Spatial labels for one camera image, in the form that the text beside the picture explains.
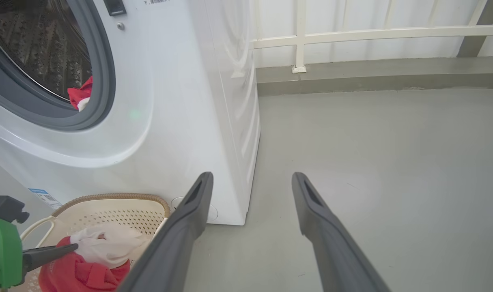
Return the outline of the cream perforated laundry basket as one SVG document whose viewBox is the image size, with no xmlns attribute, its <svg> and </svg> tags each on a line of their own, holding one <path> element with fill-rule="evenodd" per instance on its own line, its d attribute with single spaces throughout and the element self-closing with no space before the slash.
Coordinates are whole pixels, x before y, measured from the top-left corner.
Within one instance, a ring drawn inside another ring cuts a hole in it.
<svg viewBox="0 0 493 292">
<path fill-rule="evenodd" d="M 155 195 L 135 193 L 89 195 L 76 198 L 50 216 L 38 220 L 22 233 L 21 239 L 25 240 L 45 223 L 50 223 L 50 227 L 37 247 L 55 246 L 63 237 L 93 225 L 103 223 L 126 225 L 135 228 L 147 239 L 146 244 L 131 254 L 132 268 L 170 214 L 170 207 L 166 201 Z M 41 267 L 28 272 L 24 282 L 11 288 L 10 292 L 41 292 L 40 269 Z"/>
</svg>

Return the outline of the stainless steel washing machine drum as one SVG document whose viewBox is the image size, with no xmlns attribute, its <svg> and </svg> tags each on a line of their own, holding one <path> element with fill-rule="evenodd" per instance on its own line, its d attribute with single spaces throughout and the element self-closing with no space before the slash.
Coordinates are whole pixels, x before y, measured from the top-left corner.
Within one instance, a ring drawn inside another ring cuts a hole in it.
<svg viewBox="0 0 493 292">
<path fill-rule="evenodd" d="M 92 76 L 88 49 L 69 0 L 0 0 L 0 48 L 23 74 L 69 102 L 69 88 Z"/>
</svg>

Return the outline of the black door latch slot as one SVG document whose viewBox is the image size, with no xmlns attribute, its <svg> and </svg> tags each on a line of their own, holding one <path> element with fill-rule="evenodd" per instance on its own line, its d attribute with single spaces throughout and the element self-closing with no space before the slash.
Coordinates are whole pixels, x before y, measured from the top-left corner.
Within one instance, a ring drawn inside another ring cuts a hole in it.
<svg viewBox="0 0 493 292">
<path fill-rule="evenodd" d="M 111 17 L 125 15 L 127 13 L 123 0 L 103 0 Z"/>
</svg>

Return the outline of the white front-load washing machine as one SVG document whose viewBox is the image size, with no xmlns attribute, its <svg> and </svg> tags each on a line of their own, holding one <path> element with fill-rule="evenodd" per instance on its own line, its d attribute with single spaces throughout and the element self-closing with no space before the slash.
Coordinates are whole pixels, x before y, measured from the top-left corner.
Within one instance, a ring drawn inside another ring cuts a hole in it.
<svg viewBox="0 0 493 292">
<path fill-rule="evenodd" d="M 81 131 L 32 124 L 0 107 L 0 167 L 62 204 L 98 193 L 171 203 L 213 173 L 211 224 L 244 225 L 259 139 L 250 0 L 123 0 L 109 39 L 115 95 Z"/>
</svg>

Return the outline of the red and white garment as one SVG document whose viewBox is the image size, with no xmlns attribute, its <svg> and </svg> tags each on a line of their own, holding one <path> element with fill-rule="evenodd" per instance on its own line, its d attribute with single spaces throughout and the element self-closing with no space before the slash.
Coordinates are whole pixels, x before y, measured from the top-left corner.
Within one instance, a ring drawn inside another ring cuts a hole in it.
<svg viewBox="0 0 493 292">
<path fill-rule="evenodd" d="M 131 254 L 146 237 L 116 223 L 86 227 L 63 237 L 58 247 L 77 244 L 72 253 L 40 269 L 41 292 L 115 292 L 131 269 Z"/>
<path fill-rule="evenodd" d="M 93 77 L 91 76 L 80 88 L 68 88 L 67 93 L 69 96 L 70 104 L 77 111 L 85 109 L 89 103 L 93 90 Z"/>
</svg>

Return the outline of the cream metal railing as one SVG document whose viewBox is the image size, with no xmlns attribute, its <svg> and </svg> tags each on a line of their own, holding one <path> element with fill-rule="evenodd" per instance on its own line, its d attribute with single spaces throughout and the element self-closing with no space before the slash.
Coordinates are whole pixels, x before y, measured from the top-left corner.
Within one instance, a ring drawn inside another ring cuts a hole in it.
<svg viewBox="0 0 493 292">
<path fill-rule="evenodd" d="M 411 39 L 433 37 L 487 37 L 493 36 L 493 24 L 478 24 L 485 11 L 487 0 L 479 0 L 467 25 L 434 26 L 433 20 L 439 7 L 439 0 L 433 1 L 427 26 L 389 28 L 388 20 L 394 9 L 394 0 L 389 0 L 384 28 L 356 31 L 337 31 L 306 34 L 306 0 L 297 0 L 296 35 L 252 40 L 254 49 L 295 46 L 296 59 L 293 73 L 305 73 L 305 46 L 313 44 L 338 43 L 345 41 L 372 41 L 376 39 Z"/>
</svg>

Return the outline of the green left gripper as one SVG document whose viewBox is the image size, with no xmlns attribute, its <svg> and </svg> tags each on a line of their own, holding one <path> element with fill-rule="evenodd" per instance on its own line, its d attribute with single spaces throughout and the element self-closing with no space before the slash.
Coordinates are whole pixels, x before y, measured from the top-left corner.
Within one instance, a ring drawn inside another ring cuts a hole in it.
<svg viewBox="0 0 493 292">
<path fill-rule="evenodd" d="M 78 244 L 32 248 L 22 252 L 22 241 L 17 227 L 0 219 L 0 290 L 7 290 L 24 282 L 24 273 L 68 255 Z"/>
</svg>

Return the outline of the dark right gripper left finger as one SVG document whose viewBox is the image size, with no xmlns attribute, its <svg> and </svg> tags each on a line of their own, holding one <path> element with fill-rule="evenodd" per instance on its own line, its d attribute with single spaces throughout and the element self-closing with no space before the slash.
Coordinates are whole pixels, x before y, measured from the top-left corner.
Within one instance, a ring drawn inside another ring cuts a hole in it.
<svg viewBox="0 0 493 292">
<path fill-rule="evenodd" d="M 116 292 L 183 292 L 193 244 L 206 228 L 212 192 L 213 174 L 200 174 Z"/>
</svg>

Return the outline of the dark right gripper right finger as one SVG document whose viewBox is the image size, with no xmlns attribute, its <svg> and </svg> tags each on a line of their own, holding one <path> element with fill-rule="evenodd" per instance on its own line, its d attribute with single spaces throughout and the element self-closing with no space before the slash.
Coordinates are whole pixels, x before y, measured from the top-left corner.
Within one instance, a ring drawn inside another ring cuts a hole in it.
<svg viewBox="0 0 493 292">
<path fill-rule="evenodd" d="M 295 172 L 291 188 L 301 233 L 311 242 L 324 292 L 391 292 L 309 178 Z"/>
</svg>

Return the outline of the round white filter cover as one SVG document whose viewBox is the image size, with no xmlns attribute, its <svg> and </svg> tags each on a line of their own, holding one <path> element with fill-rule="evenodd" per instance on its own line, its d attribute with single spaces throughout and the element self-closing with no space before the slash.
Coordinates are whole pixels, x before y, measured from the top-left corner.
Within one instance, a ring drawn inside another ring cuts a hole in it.
<svg viewBox="0 0 493 292">
<path fill-rule="evenodd" d="M 171 201 L 170 207 L 171 207 L 172 211 L 175 211 L 179 207 L 179 205 L 181 204 L 183 199 L 184 199 L 184 197 L 180 196 L 180 197 L 174 198 Z M 219 214 L 218 214 L 217 209 L 215 209 L 215 207 L 213 207 L 213 205 L 209 205 L 209 212 L 207 214 L 207 223 L 211 223 L 214 220 L 216 220 L 218 218 L 218 215 Z"/>
</svg>

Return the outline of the blue energy label sticker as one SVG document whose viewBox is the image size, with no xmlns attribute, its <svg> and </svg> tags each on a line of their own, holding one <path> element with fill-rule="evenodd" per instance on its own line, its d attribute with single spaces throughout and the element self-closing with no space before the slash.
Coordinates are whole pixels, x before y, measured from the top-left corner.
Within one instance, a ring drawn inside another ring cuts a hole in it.
<svg viewBox="0 0 493 292">
<path fill-rule="evenodd" d="M 46 190 L 34 189 L 34 188 L 29 188 L 28 190 L 31 191 L 33 194 L 35 194 L 38 198 L 40 198 L 46 205 L 48 205 L 53 210 L 57 210 L 60 207 L 62 207 L 62 203 L 57 201 L 53 196 L 51 196 L 51 194 L 46 192 Z"/>
</svg>

